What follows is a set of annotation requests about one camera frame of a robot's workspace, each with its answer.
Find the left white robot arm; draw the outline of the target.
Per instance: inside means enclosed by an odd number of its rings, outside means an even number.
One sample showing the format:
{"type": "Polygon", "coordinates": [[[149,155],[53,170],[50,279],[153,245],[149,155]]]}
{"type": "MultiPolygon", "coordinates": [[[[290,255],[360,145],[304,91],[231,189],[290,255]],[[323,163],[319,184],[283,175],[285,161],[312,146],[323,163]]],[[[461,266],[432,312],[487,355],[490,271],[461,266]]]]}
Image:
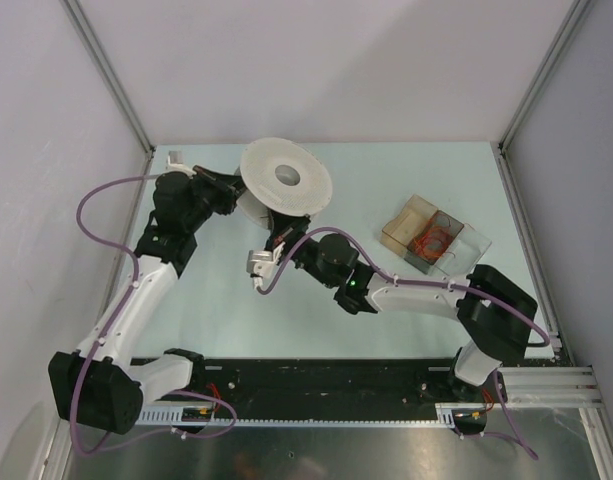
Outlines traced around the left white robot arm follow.
{"type": "Polygon", "coordinates": [[[175,392],[193,400],[207,387],[202,355],[173,348],[143,364],[132,362],[142,331],[180,279],[196,247],[199,228],[213,215],[229,215],[245,191],[239,175],[201,167],[156,177],[153,208],[133,249],[127,280],[91,333],[74,352],[57,352],[48,365],[61,419],[125,434],[144,405],[175,392]]]}

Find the white perforated cable spool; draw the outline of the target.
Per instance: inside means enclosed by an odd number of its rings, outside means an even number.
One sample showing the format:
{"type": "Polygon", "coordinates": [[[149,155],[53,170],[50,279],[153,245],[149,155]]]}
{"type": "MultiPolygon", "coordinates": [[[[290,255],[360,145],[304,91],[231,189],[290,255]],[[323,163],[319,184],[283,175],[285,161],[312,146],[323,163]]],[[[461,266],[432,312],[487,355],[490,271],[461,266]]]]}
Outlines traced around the white perforated cable spool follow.
{"type": "Polygon", "coordinates": [[[330,174],[309,150],[287,139],[268,137],[244,149],[236,173],[245,192],[237,207],[258,226],[269,230],[270,214],[315,217],[330,203],[330,174]]]}

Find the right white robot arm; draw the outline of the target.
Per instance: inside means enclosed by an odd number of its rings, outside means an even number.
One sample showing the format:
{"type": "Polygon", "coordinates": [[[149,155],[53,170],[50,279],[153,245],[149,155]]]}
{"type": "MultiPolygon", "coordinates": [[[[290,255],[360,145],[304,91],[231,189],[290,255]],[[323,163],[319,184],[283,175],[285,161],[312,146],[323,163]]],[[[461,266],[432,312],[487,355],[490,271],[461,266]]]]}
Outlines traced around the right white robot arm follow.
{"type": "Polygon", "coordinates": [[[341,229],[309,226],[307,216],[269,213],[265,251],[271,264],[253,269],[257,291],[269,294],[293,264],[333,290],[337,305],[351,315],[409,312],[459,323],[469,340],[445,380],[428,387],[435,398],[477,400],[500,366],[524,359],[534,345],[531,334],[545,334],[534,321],[536,300],[490,265],[477,264],[465,275],[440,280],[402,279],[379,268],[341,229]]]}

